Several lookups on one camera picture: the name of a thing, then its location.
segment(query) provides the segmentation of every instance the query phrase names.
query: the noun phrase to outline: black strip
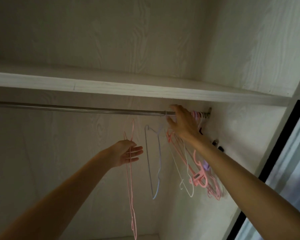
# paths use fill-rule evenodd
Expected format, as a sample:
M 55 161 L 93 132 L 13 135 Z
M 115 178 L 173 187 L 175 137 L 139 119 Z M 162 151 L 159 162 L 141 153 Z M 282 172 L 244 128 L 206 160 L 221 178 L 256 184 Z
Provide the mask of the black strip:
M 259 179 L 262 182 L 265 182 L 267 180 L 284 146 L 286 145 L 294 127 L 296 126 L 299 118 L 300 118 L 300 100 L 296 102 L 296 105 L 294 106 L 286 124 L 284 125 L 284 128 L 282 129 L 282 132 L 280 133 L 278 140 L 275 143 L 275 146 L 273 147 L 270 153 L 267 162 L 264 165 L 264 168 L 260 173 Z M 245 220 L 246 220 L 245 214 L 243 212 L 240 212 L 231 232 L 228 235 L 227 240 L 234 240 L 236 238 Z

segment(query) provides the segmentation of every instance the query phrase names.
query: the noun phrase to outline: person's left hand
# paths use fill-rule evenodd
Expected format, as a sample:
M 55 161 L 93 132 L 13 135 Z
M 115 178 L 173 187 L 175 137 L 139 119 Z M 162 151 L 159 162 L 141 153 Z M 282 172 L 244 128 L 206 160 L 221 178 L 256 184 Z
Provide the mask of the person's left hand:
M 110 146 L 106 149 L 109 160 L 111 163 L 111 167 L 119 167 L 123 164 L 130 162 L 135 162 L 139 160 L 137 156 L 143 153 L 142 146 L 137 146 L 136 143 L 129 140 L 121 140 L 118 141 L 116 144 Z

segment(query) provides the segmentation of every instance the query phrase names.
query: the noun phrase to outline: person's left arm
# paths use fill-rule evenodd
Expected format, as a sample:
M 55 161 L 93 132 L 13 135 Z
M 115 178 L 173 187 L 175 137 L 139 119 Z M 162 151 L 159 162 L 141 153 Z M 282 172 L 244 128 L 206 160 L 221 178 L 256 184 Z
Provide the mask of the person's left arm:
M 113 167 L 143 153 L 132 141 L 119 141 L 99 152 L 80 170 L 18 217 L 1 235 L 7 239 L 57 239 L 102 177 Z

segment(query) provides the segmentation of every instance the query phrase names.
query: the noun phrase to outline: forearm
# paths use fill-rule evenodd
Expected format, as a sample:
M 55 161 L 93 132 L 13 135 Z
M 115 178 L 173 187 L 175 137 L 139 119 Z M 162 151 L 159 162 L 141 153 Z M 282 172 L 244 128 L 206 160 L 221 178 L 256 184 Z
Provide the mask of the forearm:
M 300 239 L 300 212 L 203 137 L 193 146 L 264 239 Z
M 0 236 L 4 239 L 57 239 L 97 183 L 111 168 L 105 151 L 45 196 Z

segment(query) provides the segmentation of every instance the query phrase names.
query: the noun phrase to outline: person's right hand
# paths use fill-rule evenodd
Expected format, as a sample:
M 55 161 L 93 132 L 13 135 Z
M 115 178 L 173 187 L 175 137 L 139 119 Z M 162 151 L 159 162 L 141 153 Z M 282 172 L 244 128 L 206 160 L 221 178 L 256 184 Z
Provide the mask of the person's right hand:
M 200 136 L 197 123 L 191 113 L 181 105 L 173 104 L 170 108 L 176 112 L 176 122 L 171 117 L 167 117 L 167 121 L 174 132 L 182 139 L 193 142 Z

